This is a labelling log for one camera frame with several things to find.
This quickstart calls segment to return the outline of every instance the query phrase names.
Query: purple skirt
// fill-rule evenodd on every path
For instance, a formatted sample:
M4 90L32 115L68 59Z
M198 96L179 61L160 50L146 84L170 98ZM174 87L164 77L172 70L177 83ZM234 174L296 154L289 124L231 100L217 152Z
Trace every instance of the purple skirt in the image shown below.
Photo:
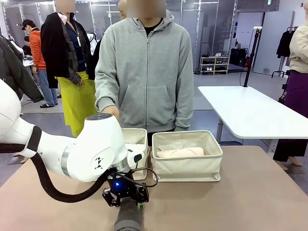
M308 118L308 74L291 71L284 105ZM274 160L286 162L289 156L304 156L308 140L279 140Z

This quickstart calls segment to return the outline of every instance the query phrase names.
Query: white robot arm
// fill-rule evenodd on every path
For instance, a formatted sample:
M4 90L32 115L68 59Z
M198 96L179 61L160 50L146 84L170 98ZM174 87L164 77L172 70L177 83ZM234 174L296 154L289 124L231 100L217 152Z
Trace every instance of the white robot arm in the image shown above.
M46 168L52 172L83 182L95 181L105 175L107 178L103 182L109 182L111 192L116 179L123 181L129 178L127 182L132 184L131 167L144 154L126 149L121 127L114 116L97 114L88 117L81 134L77 138L70 138L41 131L20 118L20 112L21 105L17 95L0 80L0 153L10 152L7 149L16 144L24 145L20 155L31 159L40 156Z

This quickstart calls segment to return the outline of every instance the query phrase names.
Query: power cord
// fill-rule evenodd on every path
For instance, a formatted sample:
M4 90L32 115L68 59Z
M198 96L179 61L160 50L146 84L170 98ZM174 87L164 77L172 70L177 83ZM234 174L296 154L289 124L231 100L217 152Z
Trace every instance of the power cord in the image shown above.
M157 175L157 173L154 172L152 169L150 169L150 168L148 168L148 167L141 167L141 168L132 170L132 172L137 172L137 171L142 171L142 170L148 170L148 171L153 172L153 174L155 175L155 178L156 178L154 184L152 184L152 185L146 185L146 184L143 184L143 183L139 183L139 182L137 182L137 181L135 181L135 180L132 180L131 178L128 178L128 177L124 176L123 174L125 174L125 173L123 173L123 172L115 172L115 173L113 173L113 174L116 175L116 176L122 177L122 178L124 178L124 179L126 179L126 180L128 180L128 181L130 181L130 182L132 182L132 183L134 183L134 184L137 184L137 185L140 185L140 186L143 186L143 187L146 187L146 188L152 188L152 187L156 186L156 185L158 184L158 175Z
M255 29L253 29L253 30L252 30L252 33L251 33L251 38L250 38L250 42L249 42L249 48L248 48L248 51L247 51L247 55L246 55L246 58L245 58L245 62L246 62L246 59L247 59L247 57L248 57L248 55L249 55L250 45L251 45L252 37L253 37L253 35L254 35L254 30L255 30ZM242 73L243 73L243 71L244 71L245 66L246 66L246 64L243 66L242 71L241 71L241 73L240 73L240 86L242 86L241 77L242 77Z

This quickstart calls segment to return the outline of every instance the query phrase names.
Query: yellow skirt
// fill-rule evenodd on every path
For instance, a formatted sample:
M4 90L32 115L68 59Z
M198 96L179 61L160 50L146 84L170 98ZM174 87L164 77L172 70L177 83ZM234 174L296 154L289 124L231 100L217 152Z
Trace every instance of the yellow skirt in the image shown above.
M78 74L82 78L82 86L73 84L67 78L56 77L61 88L65 124L71 127L74 137L81 133L85 119L97 114L94 81L89 80L85 71Z

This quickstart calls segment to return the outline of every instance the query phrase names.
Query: gray cylindrical object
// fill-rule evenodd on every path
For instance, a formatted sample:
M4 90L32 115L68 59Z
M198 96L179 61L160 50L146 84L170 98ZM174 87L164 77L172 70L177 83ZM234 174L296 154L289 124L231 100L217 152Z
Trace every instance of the gray cylindrical object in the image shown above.
M143 210L139 210L136 201L130 198L124 198L117 220L115 222L115 231L142 231Z

